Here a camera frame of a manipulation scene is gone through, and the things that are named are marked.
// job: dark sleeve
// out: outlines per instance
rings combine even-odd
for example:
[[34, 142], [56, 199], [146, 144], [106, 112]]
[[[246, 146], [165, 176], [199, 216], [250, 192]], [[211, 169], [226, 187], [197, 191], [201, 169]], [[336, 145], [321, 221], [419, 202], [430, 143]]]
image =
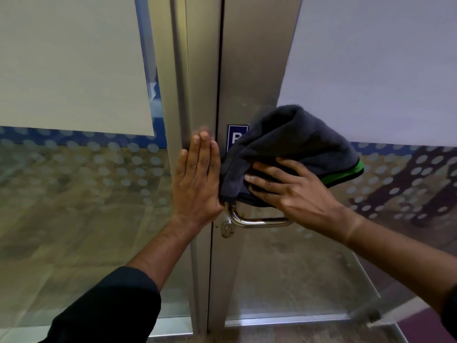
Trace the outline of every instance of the dark sleeve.
[[160, 312], [160, 293], [144, 272], [119, 267], [54, 318], [43, 343], [144, 343]]
[[457, 286], [452, 289], [444, 304], [441, 322], [451, 336], [457, 340]]

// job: right hand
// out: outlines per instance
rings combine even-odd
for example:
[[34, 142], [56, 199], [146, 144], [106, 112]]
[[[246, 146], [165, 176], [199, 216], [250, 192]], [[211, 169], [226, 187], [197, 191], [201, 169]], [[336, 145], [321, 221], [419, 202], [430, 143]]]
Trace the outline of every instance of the right hand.
[[258, 198], [282, 211], [290, 220], [330, 238], [343, 241], [348, 227], [344, 222], [353, 212], [339, 203], [317, 176], [300, 162], [282, 158], [277, 158], [276, 161], [295, 170], [299, 177], [290, 175], [277, 167], [255, 162], [253, 167], [256, 170], [270, 175], [281, 183], [245, 175], [244, 179], [248, 183], [263, 188], [267, 192], [256, 191], [252, 186], [249, 186], [249, 190]]

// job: blue sign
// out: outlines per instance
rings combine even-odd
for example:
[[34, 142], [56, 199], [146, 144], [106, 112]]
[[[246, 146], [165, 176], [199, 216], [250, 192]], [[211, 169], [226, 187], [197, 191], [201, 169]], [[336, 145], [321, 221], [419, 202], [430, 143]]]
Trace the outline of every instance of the blue sign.
[[227, 126], [227, 151], [232, 147], [238, 138], [243, 136], [249, 129], [249, 125], [228, 125]]

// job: gray microfiber cloth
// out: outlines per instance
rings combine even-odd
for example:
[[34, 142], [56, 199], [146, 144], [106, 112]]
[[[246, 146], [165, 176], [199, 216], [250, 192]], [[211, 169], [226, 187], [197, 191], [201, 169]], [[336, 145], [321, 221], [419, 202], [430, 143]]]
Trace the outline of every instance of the gray microfiber cloth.
[[363, 173], [362, 162], [343, 136], [300, 106], [282, 106], [249, 125], [249, 130], [227, 152], [221, 166], [220, 199], [270, 207], [248, 190], [244, 175], [250, 173], [275, 181], [254, 170], [252, 165], [255, 161], [298, 175], [294, 170], [279, 165], [277, 156], [301, 162], [327, 187]]

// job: door handle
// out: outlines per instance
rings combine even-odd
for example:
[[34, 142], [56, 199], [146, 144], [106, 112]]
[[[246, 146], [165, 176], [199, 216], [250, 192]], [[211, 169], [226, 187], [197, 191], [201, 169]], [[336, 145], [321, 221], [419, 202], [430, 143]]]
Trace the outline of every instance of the door handle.
[[286, 217], [245, 219], [237, 213], [236, 206], [231, 203], [228, 204], [227, 209], [231, 223], [244, 228], [279, 227], [293, 224], [293, 221], [289, 220]]

